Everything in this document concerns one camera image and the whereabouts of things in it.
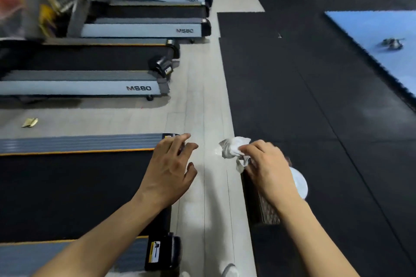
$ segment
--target sticker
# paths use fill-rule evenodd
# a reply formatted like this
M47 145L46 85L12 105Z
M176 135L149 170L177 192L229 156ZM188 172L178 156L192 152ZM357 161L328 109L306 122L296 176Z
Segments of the sticker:
M150 244L149 263L157 263L159 261L160 241L154 241Z

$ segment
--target gray floor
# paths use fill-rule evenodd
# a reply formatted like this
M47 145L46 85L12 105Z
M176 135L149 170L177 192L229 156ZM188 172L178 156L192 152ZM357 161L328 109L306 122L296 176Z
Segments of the gray floor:
M230 262L242 277L256 276L240 175L218 155L218 142L234 135L216 17L225 11L263 8L257 0L214 0L213 34L204 44L181 46L169 97L50 100L27 108L0 100L0 138L190 132L200 146L192 156L198 176L174 205L171 230L182 237L181 269L192 277L219 276ZM27 117L39 123L21 128Z

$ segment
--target rubber flooring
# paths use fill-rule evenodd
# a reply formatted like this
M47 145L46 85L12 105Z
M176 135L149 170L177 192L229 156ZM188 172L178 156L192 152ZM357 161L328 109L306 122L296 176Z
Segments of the rubber flooring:
M264 13L218 14L235 135L282 148L361 276L416 274L416 197L403 184L414 184L416 114L323 13L404 10L414 1L260 0ZM283 227L250 230L259 277L305 274Z
M131 200L151 156L132 151L0 157L0 243L80 238ZM166 234L169 226L166 209L142 235Z

